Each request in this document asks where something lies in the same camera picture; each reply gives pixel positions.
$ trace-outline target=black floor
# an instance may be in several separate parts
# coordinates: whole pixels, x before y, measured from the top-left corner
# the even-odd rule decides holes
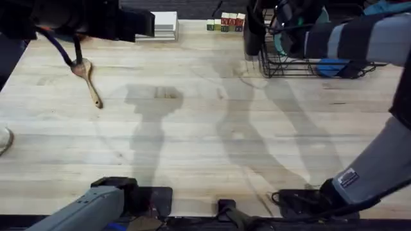
[[[149,11],[177,11],[179,19],[212,19],[211,14],[220,0],[122,0],[123,6],[143,8]],[[224,0],[221,12],[244,13],[248,0]]]

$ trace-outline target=blue object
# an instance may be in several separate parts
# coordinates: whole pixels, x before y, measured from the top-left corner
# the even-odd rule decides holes
[[[117,223],[109,223],[109,224],[107,225],[107,228],[113,228],[113,229],[119,230],[119,231],[127,231],[127,228],[126,228],[126,227],[124,227],[124,226],[122,226],[122,225],[119,225],[119,224],[117,224]]]
[[[373,15],[377,13],[384,13],[384,12],[398,12],[404,9],[411,7],[411,2],[407,3],[389,3],[386,0],[380,0],[376,4],[368,6],[364,10],[365,15]],[[326,64],[326,63],[349,63],[349,60],[339,60],[339,59],[330,59],[324,58],[319,61],[319,64]],[[346,65],[318,65],[317,72],[323,77],[332,77],[336,76]]]
[[[380,0],[376,4],[368,6],[364,10],[364,14],[372,15],[376,13],[384,13],[384,12],[398,12],[407,9],[411,6],[411,2],[406,3],[389,3],[386,0]]]
[[[323,58],[318,63],[321,65],[317,65],[316,71],[323,77],[332,77],[336,76],[343,68],[345,68],[345,66],[349,63],[349,60]],[[345,63],[345,65],[326,65],[327,63]]]

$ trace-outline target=black cable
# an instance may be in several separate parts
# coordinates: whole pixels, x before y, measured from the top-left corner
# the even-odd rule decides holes
[[[58,50],[58,52],[62,55],[64,62],[69,66],[72,67],[74,63],[71,61],[69,55],[67,52],[64,50],[62,45],[58,43],[58,41],[51,36],[45,29],[36,27],[36,31],[39,32],[40,34],[44,35]]]
[[[74,48],[76,49],[76,63],[80,64],[83,62],[82,48],[80,45],[80,39],[77,35],[73,35]]]
[[[217,7],[214,9],[213,13],[211,14],[211,17],[214,17],[214,15],[217,13],[217,11],[221,8],[221,5],[223,5],[222,0],[217,4]]]

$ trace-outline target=white box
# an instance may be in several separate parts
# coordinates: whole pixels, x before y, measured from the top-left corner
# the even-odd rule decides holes
[[[136,42],[140,41],[177,41],[179,38],[179,19],[177,12],[152,12],[154,20],[154,38],[145,35],[136,35]]]

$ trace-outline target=white object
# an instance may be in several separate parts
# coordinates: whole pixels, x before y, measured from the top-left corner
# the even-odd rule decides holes
[[[230,13],[229,18],[230,19],[237,19],[237,13]]]
[[[13,143],[13,133],[8,128],[0,130],[0,155],[7,151]]]
[[[176,41],[179,38],[177,12],[152,12],[155,15],[154,38],[136,35],[139,41]]]
[[[221,18],[223,19],[228,19],[230,17],[230,14],[229,13],[225,13],[225,12],[223,12],[222,14],[221,14]]]
[[[242,19],[242,20],[244,20],[244,19],[245,19],[245,14],[244,14],[244,13],[238,13],[237,19]]]

